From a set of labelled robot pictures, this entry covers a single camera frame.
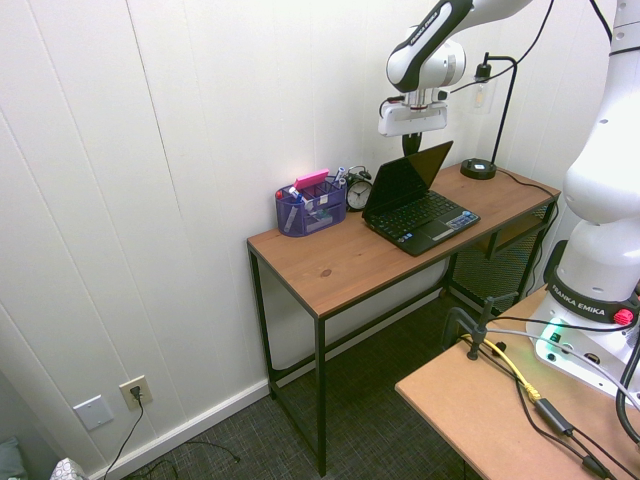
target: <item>black alarm clock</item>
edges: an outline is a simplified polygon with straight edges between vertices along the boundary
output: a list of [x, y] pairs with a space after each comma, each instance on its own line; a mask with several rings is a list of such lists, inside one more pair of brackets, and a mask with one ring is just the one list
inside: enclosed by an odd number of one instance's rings
[[364, 210], [369, 194], [373, 185], [371, 185], [371, 174], [362, 165], [351, 167], [347, 170], [347, 211], [360, 212]]

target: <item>desk lamp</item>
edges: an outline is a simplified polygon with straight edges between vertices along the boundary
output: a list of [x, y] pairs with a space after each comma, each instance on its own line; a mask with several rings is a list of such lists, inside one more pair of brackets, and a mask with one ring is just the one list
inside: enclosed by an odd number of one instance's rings
[[[491, 161], [489, 162], [488, 160], [483, 160], [480, 158], [471, 158], [469, 160], [464, 160], [460, 164], [460, 173], [462, 173], [466, 177], [473, 178], [475, 180], [489, 180], [495, 177], [496, 175], [496, 171], [497, 171], [497, 168], [495, 166], [496, 154], [498, 153], [498, 146], [500, 145], [500, 137], [502, 137], [502, 129], [504, 128], [504, 121], [507, 118], [507, 110], [509, 109], [509, 102], [511, 100], [511, 93], [513, 92], [513, 85], [516, 81], [516, 74], [518, 73], [518, 62], [516, 62], [515, 59], [511, 57], [503, 57], [503, 56], [492, 57], [492, 56], [489, 56], [489, 52], [487, 52], [484, 55], [484, 61], [480, 65], [478, 65], [478, 67], [476, 68], [475, 83], [480, 88], [486, 87], [486, 85], [490, 80], [502, 75], [502, 73], [507, 71], [505, 70], [504, 72], [499, 73], [498, 75], [495, 75], [492, 77], [491, 65], [487, 63], [490, 60], [495, 60], [495, 61], [504, 60], [504, 61], [511, 62], [512, 64], [511, 68], [513, 69], [513, 73], [511, 74], [511, 83], [509, 84], [507, 100], [504, 103], [504, 111], [502, 112], [502, 119], [500, 120], [500, 128], [498, 128], [498, 137], [496, 138], [496, 145], [493, 148], [493, 156], [491, 157]], [[484, 92], [478, 92], [477, 94], [484, 95]]]

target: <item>wall outlet cover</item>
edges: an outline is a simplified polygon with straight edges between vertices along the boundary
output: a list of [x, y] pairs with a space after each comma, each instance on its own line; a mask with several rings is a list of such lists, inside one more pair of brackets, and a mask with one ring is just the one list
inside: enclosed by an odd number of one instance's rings
[[151, 400], [153, 400], [153, 397], [151, 396], [151, 390], [149, 390], [149, 384], [147, 383], [147, 379], [145, 378], [145, 376], [142, 375], [138, 378], [134, 378], [133, 380], [120, 385], [120, 391], [122, 392], [124, 401], [127, 402], [127, 407], [129, 407], [129, 410], [136, 410], [140, 408], [140, 405], [138, 405], [138, 401], [131, 393], [131, 389], [133, 387], [140, 387], [140, 401], [142, 403], [149, 403]]
[[102, 395], [76, 405], [73, 409], [87, 430], [93, 430], [113, 420], [113, 413], [111, 413], [111, 409], [105, 399], [102, 398]]

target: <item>pen holder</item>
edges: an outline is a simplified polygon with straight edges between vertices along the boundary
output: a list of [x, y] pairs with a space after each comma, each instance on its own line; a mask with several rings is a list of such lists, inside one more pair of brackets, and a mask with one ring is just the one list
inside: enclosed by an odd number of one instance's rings
[[304, 237], [344, 220], [347, 212], [346, 188], [333, 185], [334, 177], [300, 191], [306, 202], [289, 194], [292, 185], [276, 192], [278, 229], [289, 237]]

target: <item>clock face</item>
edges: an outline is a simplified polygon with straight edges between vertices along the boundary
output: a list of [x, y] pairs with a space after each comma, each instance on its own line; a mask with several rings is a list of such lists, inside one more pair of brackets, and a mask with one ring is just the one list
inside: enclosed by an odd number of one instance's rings
[[363, 180], [355, 182], [347, 191], [347, 205], [352, 210], [364, 210], [369, 194], [371, 193], [371, 184]]

